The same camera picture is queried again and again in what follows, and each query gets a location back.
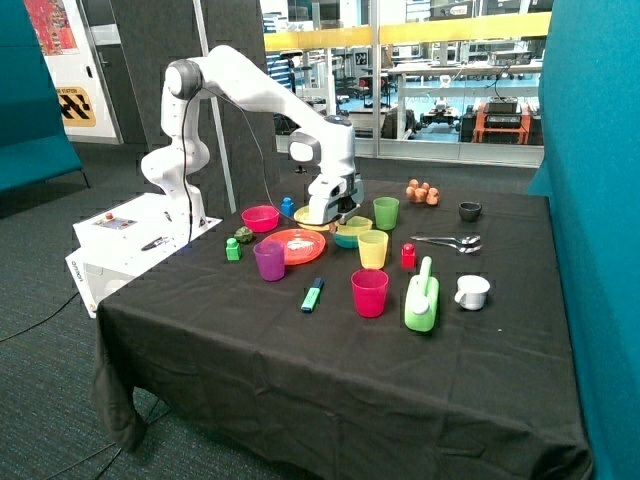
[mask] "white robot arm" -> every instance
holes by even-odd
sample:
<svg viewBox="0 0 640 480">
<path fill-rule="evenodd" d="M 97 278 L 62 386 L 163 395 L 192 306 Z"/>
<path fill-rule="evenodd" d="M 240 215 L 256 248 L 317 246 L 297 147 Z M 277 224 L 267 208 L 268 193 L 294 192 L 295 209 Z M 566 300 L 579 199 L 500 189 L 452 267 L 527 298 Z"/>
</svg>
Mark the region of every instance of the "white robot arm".
<svg viewBox="0 0 640 480">
<path fill-rule="evenodd" d="M 320 167 L 309 186 L 309 224 L 345 222 L 355 214 L 364 191 L 355 171 L 351 122 L 340 115 L 319 115 L 245 56 L 221 45 L 207 57 L 172 62 L 165 73 L 161 122 L 172 141 L 142 160 L 142 172 L 169 196 L 174 220 L 198 229 L 206 218 L 200 191 L 185 176 L 209 161 L 198 137 L 198 117 L 199 101 L 213 95 L 246 111 L 280 113 L 300 125 L 289 137 L 289 154 L 297 162 Z"/>
</svg>

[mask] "white cup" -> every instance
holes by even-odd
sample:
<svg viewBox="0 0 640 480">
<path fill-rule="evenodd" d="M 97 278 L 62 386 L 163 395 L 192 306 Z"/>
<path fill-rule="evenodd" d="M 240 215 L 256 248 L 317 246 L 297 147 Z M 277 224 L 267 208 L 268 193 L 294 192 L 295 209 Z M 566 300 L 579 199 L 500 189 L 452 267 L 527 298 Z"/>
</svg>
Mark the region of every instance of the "white cup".
<svg viewBox="0 0 640 480">
<path fill-rule="evenodd" d="M 489 282 L 477 275 L 463 275 L 458 278 L 458 291 L 454 300 L 467 310 L 480 310 L 489 292 Z"/>
</svg>

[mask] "pink cup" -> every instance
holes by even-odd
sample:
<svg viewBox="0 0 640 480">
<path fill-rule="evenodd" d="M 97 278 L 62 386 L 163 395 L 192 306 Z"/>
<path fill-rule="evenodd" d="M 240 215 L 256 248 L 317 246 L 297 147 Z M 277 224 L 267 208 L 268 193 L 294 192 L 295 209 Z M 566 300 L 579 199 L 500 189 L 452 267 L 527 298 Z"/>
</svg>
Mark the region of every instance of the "pink cup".
<svg viewBox="0 0 640 480">
<path fill-rule="evenodd" d="M 253 253 L 263 280 L 275 282 L 284 277 L 284 243 L 260 242 L 253 247 Z"/>
<path fill-rule="evenodd" d="M 387 299 L 389 276 L 382 270 L 362 269 L 351 275 L 356 311 L 365 318 L 382 315 Z"/>
</svg>

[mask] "blue chair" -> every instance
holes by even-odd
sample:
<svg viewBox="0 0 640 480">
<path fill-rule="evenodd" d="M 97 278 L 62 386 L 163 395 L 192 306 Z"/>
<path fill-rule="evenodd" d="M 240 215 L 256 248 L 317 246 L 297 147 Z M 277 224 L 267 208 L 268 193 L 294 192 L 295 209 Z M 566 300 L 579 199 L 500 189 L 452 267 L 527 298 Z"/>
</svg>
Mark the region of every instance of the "blue chair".
<svg viewBox="0 0 640 480">
<path fill-rule="evenodd" d="M 638 18 L 640 2 L 555 2 L 545 156 L 529 189 L 549 197 L 594 478 L 606 480 L 640 478 Z"/>
<path fill-rule="evenodd" d="M 5 0 L 2 13 L 0 192 L 82 172 L 82 163 L 65 134 L 58 96 L 23 1 Z"/>
</svg>

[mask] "spoon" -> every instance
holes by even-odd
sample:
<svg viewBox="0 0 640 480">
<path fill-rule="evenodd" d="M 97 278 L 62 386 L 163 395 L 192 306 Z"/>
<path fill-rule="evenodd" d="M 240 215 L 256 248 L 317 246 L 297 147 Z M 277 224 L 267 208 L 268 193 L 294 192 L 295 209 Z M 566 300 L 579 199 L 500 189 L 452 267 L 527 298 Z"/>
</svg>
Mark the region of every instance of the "spoon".
<svg viewBox="0 0 640 480">
<path fill-rule="evenodd" d="M 447 245 L 448 247 L 455 248 L 460 253 L 473 253 L 473 252 L 477 252 L 478 250 L 480 250 L 482 248 L 482 245 L 471 245 L 471 246 L 467 246 L 467 247 L 461 247 L 459 245 L 454 245 L 453 243 L 447 243 L 447 242 L 432 242 L 432 241 L 430 241 L 429 243 L 433 243 L 434 245 Z"/>
<path fill-rule="evenodd" d="M 411 237 L 411 238 L 413 240 L 419 240 L 419 241 L 423 241 L 423 242 L 454 241 L 454 242 L 459 243 L 461 245 L 472 245 L 472 244 L 480 241 L 480 235 L 473 235 L 473 236 L 470 236 L 470 237 L 461 237 L 461 238 L 455 238 L 455 237 Z"/>
</svg>

